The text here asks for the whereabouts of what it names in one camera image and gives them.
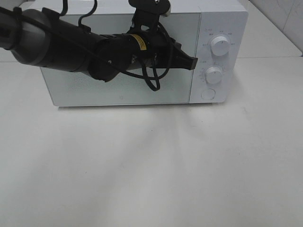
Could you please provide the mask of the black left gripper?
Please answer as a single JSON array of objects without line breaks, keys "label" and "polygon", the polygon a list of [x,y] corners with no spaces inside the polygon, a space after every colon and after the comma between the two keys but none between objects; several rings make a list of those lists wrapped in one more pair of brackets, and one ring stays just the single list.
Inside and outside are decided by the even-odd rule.
[{"label": "black left gripper", "polygon": [[198,58],[191,57],[181,49],[181,44],[171,38],[166,29],[158,29],[155,33],[150,30],[142,32],[147,42],[147,67],[156,69],[186,69],[194,70]]}]

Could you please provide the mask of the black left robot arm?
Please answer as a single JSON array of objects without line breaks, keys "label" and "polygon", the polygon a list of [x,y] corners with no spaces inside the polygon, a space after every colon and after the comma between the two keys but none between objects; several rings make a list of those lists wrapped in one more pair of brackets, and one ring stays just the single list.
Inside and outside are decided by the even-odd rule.
[{"label": "black left robot arm", "polygon": [[168,0],[131,0],[135,9],[126,33],[99,35],[78,19],[63,21],[62,11],[0,10],[0,46],[25,65],[66,72],[82,72],[109,82],[122,73],[146,82],[152,90],[170,69],[193,70],[197,58],[187,55],[181,44],[169,36],[160,17],[169,12]]}]

